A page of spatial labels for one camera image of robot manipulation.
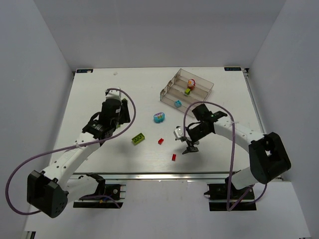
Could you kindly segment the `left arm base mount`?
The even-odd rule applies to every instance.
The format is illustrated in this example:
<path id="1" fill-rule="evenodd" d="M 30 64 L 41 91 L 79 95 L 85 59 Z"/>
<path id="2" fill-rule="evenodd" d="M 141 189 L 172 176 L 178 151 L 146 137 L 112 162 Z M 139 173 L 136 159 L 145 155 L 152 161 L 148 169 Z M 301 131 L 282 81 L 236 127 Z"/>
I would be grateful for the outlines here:
<path id="1" fill-rule="evenodd" d="M 126 197 L 126 184 L 106 182 L 96 173 L 87 173 L 98 184 L 92 194 L 85 194 L 73 202 L 73 208 L 82 209 L 120 209 Z"/>

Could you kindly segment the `right blue corner sticker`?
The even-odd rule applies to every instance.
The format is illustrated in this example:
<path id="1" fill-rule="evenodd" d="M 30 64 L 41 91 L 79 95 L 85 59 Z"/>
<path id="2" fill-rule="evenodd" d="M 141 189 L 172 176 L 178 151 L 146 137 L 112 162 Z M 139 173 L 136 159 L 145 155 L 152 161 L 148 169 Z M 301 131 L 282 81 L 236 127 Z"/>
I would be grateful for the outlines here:
<path id="1" fill-rule="evenodd" d="M 224 67 L 225 71 L 242 71 L 241 67 Z"/>

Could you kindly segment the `lime green long lego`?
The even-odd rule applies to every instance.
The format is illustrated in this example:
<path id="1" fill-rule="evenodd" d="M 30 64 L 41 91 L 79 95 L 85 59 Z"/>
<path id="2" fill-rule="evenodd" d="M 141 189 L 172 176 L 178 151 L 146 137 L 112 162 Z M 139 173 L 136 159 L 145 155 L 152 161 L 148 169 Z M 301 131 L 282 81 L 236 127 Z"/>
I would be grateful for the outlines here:
<path id="1" fill-rule="evenodd" d="M 142 133 L 139 133 L 132 138 L 132 143 L 134 145 L 137 145 L 137 144 L 141 143 L 143 140 L 145 140 L 145 136 Z"/>

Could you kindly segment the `small light blue lego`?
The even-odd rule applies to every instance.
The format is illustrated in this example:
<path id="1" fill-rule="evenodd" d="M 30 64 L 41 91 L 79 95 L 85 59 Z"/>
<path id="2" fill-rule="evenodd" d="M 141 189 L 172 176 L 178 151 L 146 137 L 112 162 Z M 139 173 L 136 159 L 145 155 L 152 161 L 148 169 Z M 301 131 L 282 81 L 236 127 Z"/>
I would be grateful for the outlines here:
<path id="1" fill-rule="evenodd" d="M 181 105 L 182 105 L 182 103 L 179 100 L 174 102 L 174 106 L 177 108 L 181 107 Z"/>

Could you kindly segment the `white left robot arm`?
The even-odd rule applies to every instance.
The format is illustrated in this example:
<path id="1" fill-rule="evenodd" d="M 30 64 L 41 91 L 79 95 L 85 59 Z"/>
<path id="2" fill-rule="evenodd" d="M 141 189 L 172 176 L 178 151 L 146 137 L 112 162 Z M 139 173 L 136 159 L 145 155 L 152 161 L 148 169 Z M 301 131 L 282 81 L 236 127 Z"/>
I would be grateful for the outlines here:
<path id="1" fill-rule="evenodd" d="M 56 218 L 68 203 L 85 196 L 99 197 L 105 193 L 105 179 L 96 173 L 70 177 L 88 157 L 109 139 L 117 126 L 129 123 L 128 101 L 106 99 L 100 112 L 90 118 L 82 129 L 79 146 L 66 150 L 60 158 L 41 172 L 32 171 L 27 178 L 27 202 L 51 218 Z"/>

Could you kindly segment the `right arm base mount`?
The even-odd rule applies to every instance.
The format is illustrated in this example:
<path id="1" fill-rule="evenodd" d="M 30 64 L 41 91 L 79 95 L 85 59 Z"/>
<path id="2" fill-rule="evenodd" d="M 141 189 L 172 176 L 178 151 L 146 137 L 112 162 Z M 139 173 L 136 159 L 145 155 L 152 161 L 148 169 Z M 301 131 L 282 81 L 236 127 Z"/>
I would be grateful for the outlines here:
<path id="1" fill-rule="evenodd" d="M 227 203 L 227 185 L 223 184 L 208 184 L 207 191 L 203 194 L 209 201 L 209 210 L 211 212 L 226 212 Z M 244 189 L 235 190 L 232 189 L 230 192 L 229 207 L 231 208 L 238 199 L 246 192 L 249 187 Z M 253 189 L 250 189 L 245 197 L 237 204 L 233 211 L 256 211 L 255 195 Z"/>

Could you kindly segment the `red rounded lego brick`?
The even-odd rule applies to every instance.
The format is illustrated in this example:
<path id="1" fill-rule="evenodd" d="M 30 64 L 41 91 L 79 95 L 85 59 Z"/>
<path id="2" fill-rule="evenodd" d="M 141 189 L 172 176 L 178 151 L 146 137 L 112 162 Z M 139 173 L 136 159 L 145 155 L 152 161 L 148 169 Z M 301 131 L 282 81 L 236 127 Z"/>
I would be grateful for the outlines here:
<path id="1" fill-rule="evenodd" d="M 194 79 L 189 79 L 187 83 L 187 88 L 191 91 L 195 88 L 196 82 Z"/>

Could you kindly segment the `clear tiered plastic organizer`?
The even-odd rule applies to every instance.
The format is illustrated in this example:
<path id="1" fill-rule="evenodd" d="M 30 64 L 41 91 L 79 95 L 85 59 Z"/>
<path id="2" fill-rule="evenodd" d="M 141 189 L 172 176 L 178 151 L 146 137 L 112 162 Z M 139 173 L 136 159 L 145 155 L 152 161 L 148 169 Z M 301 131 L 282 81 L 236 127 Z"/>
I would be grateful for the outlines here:
<path id="1" fill-rule="evenodd" d="M 160 92 L 160 101 L 193 117 L 195 102 L 205 101 L 214 84 L 184 69 L 179 69 Z"/>

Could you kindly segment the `left blue corner sticker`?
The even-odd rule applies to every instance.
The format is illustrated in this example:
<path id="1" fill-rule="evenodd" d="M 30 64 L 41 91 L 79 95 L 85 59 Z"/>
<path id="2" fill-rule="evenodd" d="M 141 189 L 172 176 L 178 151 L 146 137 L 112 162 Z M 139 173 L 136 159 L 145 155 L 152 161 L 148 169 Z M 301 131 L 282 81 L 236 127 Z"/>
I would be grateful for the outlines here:
<path id="1" fill-rule="evenodd" d="M 87 74 L 87 73 L 92 73 L 93 69 L 77 69 L 76 74 Z"/>

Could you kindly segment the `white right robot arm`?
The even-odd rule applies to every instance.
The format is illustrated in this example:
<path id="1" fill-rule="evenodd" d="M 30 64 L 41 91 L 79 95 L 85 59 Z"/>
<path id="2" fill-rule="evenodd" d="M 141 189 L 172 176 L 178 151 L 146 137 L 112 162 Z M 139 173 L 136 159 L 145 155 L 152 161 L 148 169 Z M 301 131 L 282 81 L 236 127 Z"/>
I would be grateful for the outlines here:
<path id="1" fill-rule="evenodd" d="M 211 133 L 229 139 L 249 154 L 249 167 L 227 178 L 231 189 L 240 190 L 256 183 L 266 185 L 290 170 L 292 165 L 278 134 L 253 131 L 235 123 L 230 114 L 212 113 L 205 104 L 195 107 L 192 113 L 197 122 L 174 130 L 175 139 L 187 143 L 184 154 L 197 152 L 199 141 Z"/>

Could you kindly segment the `blue corner sticker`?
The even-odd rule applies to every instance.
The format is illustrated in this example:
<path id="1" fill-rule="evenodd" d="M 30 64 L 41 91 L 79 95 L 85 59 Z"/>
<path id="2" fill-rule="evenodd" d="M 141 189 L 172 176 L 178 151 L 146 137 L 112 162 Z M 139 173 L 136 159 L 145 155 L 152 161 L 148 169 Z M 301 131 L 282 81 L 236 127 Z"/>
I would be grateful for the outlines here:
<path id="1" fill-rule="evenodd" d="M 242 71 L 241 67 L 224 67 L 225 71 Z"/>
<path id="2" fill-rule="evenodd" d="M 77 69 L 76 74 L 87 74 L 87 73 L 92 73 L 93 69 Z"/>

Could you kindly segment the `aluminium table edge rail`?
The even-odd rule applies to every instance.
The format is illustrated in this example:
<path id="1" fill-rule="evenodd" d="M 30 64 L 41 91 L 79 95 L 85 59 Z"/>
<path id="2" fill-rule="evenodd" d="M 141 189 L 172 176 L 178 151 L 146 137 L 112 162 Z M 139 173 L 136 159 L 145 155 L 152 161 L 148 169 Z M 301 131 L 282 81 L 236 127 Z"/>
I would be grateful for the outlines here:
<path id="1" fill-rule="evenodd" d="M 102 173 L 107 180 L 222 180 L 229 176 L 228 173 Z"/>

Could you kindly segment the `lime green square lego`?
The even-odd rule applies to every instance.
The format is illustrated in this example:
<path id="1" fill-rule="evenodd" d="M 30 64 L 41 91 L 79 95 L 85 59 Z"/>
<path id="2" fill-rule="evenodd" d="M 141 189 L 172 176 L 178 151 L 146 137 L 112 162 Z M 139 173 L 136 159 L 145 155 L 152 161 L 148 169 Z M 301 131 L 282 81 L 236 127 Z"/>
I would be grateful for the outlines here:
<path id="1" fill-rule="evenodd" d="M 189 95 L 189 94 L 190 94 L 190 91 L 191 91 L 191 90 L 190 90 L 189 88 L 187 88 L 187 89 L 184 91 L 184 94 L 185 94 L 185 95 Z"/>

